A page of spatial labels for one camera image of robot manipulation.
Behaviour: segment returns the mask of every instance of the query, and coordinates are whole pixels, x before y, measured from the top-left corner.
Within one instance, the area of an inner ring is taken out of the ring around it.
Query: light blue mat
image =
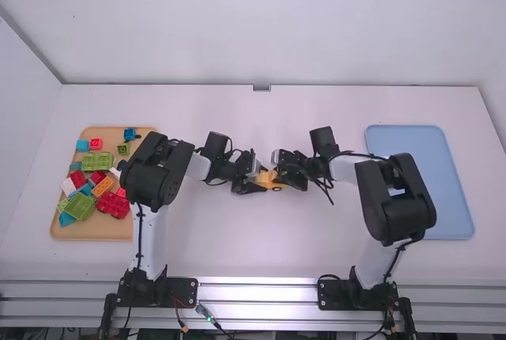
[[[465,240],[474,234],[466,197],[460,185],[450,148],[439,127],[423,125],[372,125],[365,131],[370,153],[388,157],[411,153],[434,202],[436,226],[425,239]]]

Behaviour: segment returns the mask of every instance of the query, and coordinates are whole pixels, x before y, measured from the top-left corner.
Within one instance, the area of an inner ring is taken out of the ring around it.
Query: white lego brick
[[[117,168],[113,167],[113,168],[110,168],[109,171],[111,172],[111,174],[113,176],[116,177],[117,180],[119,180],[119,177],[121,176],[121,171],[120,170],[118,170]]]
[[[68,198],[70,194],[72,194],[74,191],[76,191],[76,187],[74,186],[74,182],[72,182],[72,179],[65,178],[61,183],[60,186],[62,186],[63,193]]]

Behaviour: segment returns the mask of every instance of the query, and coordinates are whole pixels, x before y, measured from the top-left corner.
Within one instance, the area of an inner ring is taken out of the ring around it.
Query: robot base
[[[322,311],[381,311],[398,309],[395,282],[362,289],[352,268],[349,279],[319,279],[318,307]]]
[[[198,281],[195,278],[168,278],[167,267],[156,280],[145,277],[145,271],[127,270],[119,280],[116,307],[194,308]]]

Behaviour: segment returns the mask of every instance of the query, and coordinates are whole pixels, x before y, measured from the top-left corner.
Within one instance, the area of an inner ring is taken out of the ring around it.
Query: yellow lego brick
[[[111,190],[113,185],[114,181],[106,176],[93,188],[92,194],[99,198],[105,191]]]
[[[278,177],[278,173],[274,170],[268,172],[261,171],[255,178],[255,183],[259,186],[265,187],[267,190],[280,191],[285,185],[276,183],[274,180]]]

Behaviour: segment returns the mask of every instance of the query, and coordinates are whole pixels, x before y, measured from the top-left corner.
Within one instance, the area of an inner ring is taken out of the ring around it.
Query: white wall
[[[0,17],[0,243],[61,88]]]
[[[496,126],[506,127],[505,79],[497,77],[506,49],[504,0],[0,0],[0,6],[69,83],[480,85]]]

